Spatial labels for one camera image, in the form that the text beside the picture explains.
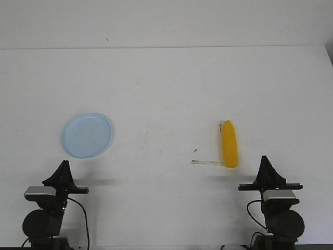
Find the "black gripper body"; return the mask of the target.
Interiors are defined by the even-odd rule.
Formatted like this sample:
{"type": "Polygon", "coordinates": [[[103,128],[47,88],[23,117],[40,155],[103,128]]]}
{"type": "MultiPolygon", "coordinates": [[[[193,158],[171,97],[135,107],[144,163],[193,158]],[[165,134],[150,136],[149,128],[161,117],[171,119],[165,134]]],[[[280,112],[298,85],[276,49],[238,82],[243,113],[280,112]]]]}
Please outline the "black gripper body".
{"type": "Polygon", "coordinates": [[[303,185],[300,183],[287,183],[282,186],[267,186],[258,184],[240,184],[239,191],[267,191],[267,190],[301,190],[303,185]]]}
{"type": "Polygon", "coordinates": [[[59,187],[56,189],[56,198],[59,201],[66,201],[70,194],[88,194],[89,189],[87,187],[59,187]]]}

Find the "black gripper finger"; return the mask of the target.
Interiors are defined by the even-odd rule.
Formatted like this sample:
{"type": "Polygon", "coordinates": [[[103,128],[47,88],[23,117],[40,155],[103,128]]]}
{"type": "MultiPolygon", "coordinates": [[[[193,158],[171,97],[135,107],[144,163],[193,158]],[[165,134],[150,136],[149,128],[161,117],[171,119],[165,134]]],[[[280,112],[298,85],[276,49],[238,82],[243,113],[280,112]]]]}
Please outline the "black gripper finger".
{"type": "Polygon", "coordinates": [[[76,188],[68,160],[65,160],[65,181],[69,188],[76,188]]]}
{"type": "Polygon", "coordinates": [[[62,171],[65,165],[65,160],[59,165],[57,170],[46,180],[42,181],[44,186],[60,186],[62,183],[62,171]]]}
{"type": "Polygon", "coordinates": [[[263,155],[261,157],[259,171],[258,171],[258,174],[257,174],[256,179],[254,181],[254,184],[264,184],[265,183],[265,180],[266,180],[265,170],[266,170],[266,156],[263,155]]]}
{"type": "Polygon", "coordinates": [[[268,157],[266,157],[266,168],[271,183],[274,183],[275,185],[286,185],[286,179],[277,173],[268,157]]]}

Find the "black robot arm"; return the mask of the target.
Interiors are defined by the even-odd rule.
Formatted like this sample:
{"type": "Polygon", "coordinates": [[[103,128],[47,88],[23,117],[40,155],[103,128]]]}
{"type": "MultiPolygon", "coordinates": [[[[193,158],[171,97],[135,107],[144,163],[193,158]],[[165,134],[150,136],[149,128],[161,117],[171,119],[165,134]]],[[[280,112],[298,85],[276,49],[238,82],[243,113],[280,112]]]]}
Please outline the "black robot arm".
{"type": "Polygon", "coordinates": [[[260,192],[261,198],[250,201],[246,210],[249,216],[254,218],[249,206],[260,203],[265,225],[256,219],[254,221],[267,232],[255,232],[248,249],[296,249],[295,243],[304,233],[305,224],[301,215],[291,207],[300,202],[293,192],[302,188],[300,183],[287,183],[274,169],[268,157],[262,156],[255,181],[251,184],[240,184],[238,187],[239,191],[260,192]]]}
{"type": "Polygon", "coordinates": [[[83,210],[89,249],[86,210],[80,202],[69,197],[70,194],[88,194],[89,189],[75,185],[69,161],[63,160],[57,170],[42,181],[42,184],[28,187],[23,195],[27,201],[36,202],[39,206],[39,209],[27,214],[22,223],[22,230],[27,236],[26,242],[31,244],[30,249],[72,249],[68,239],[60,236],[68,201],[78,204],[83,210]]]}

